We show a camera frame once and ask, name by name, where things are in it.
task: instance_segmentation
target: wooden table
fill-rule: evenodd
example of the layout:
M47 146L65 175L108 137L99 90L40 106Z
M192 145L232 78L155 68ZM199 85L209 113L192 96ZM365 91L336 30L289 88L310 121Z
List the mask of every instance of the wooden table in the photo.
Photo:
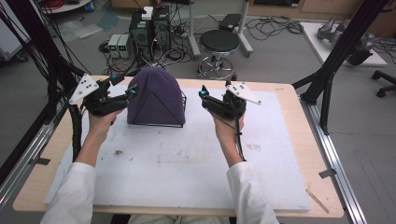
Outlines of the wooden table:
M131 81L127 77L121 84ZM201 79L178 79L182 88L201 88L205 85L210 89L224 88L224 81ZM321 178L318 173L327 168L321 157L317 142L306 119L294 88L289 84L246 82L254 91L275 92L280 103L284 120L289 130L290 141L300 166L311 210L306 213L276 213L279 217L341 217L344 215L342 205L332 184L332 180ZM37 164L24 183L13 206L17 211L46 211L48 205L44 199L55 177L58 164L72 139L72 122L66 114L41 157L50 159L48 165ZM94 212L113 214L164 214L164 215L203 215L203 216L234 216L234 210L130 207L130 206L95 206Z

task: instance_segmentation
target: white lab coat sleeve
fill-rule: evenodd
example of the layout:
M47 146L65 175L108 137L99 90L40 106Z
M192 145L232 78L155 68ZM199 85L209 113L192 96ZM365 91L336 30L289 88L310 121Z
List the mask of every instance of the white lab coat sleeve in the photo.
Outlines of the white lab coat sleeve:
M92 166L72 163L41 224L91 223L95 178Z
M238 224L277 224L276 214L264 197L259 179L249 162L238 162L227 172Z

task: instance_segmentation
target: black stool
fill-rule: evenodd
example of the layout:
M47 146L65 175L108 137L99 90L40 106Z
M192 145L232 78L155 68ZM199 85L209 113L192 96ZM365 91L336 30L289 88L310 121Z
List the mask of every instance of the black stool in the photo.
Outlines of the black stool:
M239 47L239 40L236 35L224 30L212 30L201 35L201 48L212 54L212 57L205 57L199 64L199 76L211 79L224 79L233 76L236 80L236 73L233 65L224 56L230 55Z

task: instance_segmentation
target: office chair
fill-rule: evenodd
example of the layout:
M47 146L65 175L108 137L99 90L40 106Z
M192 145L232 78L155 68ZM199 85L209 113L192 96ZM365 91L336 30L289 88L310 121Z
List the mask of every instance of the office chair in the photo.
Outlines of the office chair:
M233 70L233 64L224 58L239 48L239 39L236 35L225 30L212 30L205 32L200 38L201 49L212 56L205 57L199 63L199 77L211 79L224 79L232 76L236 80L237 75Z
M383 88L379 89L379 91L376 93L376 96L382 98L387 95L386 91L396 91L396 77L391 77L388 74L385 74L379 70L376 70L372 76L372 79L377 80L381 77L384 78L386 81L391 82L393 84L391 86L387 86L387 87L383 87Z

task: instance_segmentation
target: purple cloth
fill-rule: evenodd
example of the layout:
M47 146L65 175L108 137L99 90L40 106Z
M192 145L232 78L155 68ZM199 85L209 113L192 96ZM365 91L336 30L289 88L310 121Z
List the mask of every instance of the purple cloth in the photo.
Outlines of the purple cloth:
M159 67L144 68L132 79L137 96L128 104L129 124L183 125L183 98L176 79Z

